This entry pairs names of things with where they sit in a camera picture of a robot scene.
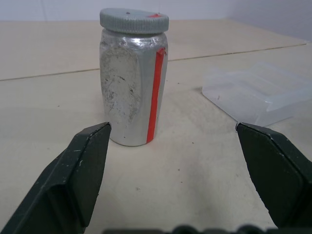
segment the silver jar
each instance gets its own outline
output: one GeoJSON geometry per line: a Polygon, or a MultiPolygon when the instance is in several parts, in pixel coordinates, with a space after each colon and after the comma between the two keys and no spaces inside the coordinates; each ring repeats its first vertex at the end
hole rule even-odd
{"type": "Polygon", "coordinates": [[[169,18],[107,8],[100,13],[100,78],[111,139],[143,145],[155,136],[168,62],[169,18]]]}

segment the table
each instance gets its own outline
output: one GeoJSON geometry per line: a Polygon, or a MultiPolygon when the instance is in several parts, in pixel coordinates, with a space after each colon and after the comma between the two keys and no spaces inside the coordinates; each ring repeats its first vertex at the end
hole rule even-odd
{"type": "MultiPolygon", "coordinates": [[[[235,121],[207,100],[201,87],[215,68],[236,71],[259,61],[312,77],[311,60],[312,45],[299,44],[170,61],[157,136],[141,147],[110,141],[86,233],[106,228],[169,231],[185,223],[199,230],[235,230],[246,223],[274,226],[249,178],[235,121]]],[[[312,101],[295,117],[269,126],[285,134],[310,160],[311,116],[312,101]]],[[[0,81],[0,120],[2,228],[72,137],[105,121],[99,70],[0,81]]]]}

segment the red tape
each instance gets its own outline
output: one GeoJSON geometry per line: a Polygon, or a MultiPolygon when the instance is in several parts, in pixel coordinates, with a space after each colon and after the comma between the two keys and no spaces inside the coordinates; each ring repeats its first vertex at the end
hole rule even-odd
{"type": "Polygon", "coordinates": [[[161,68],[162,68],[162,63],[164,61],[164,56],[166,54],[167,53],[166,53],[165,47],[160,48],[156,52],[151,112],[150,112],[150,121],[148,124],[146,143],[148,143],[154,139],[156,119],[157,119],[158,93],[159,93],[160,80],[161,80],[161,68]]]}

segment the jar lid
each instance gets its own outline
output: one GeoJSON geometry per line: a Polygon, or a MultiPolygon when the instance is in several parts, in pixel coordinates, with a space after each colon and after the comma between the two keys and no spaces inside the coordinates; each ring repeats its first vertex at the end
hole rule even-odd
{"type": "Polygon", "coordinates": [[[160,13],[124,8],[105,8],[100,14],[102,27],[121,33],[162,33],[169,28],[169,17],[160,13]]]}

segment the white wall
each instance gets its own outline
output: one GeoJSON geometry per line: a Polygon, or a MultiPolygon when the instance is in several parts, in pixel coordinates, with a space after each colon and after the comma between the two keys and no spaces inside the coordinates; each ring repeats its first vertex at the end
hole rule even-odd
{"type": "Polygon", "coordinates": [[[0,20],[98,20],[106,7],[162,12],[171,19],[225,18],[234,0],[0,0],[0,20]]]}
{"type": "Polygon", "coordinates": [[[312,41],[312,0],[235,0],[228,17],[312,41]]]}

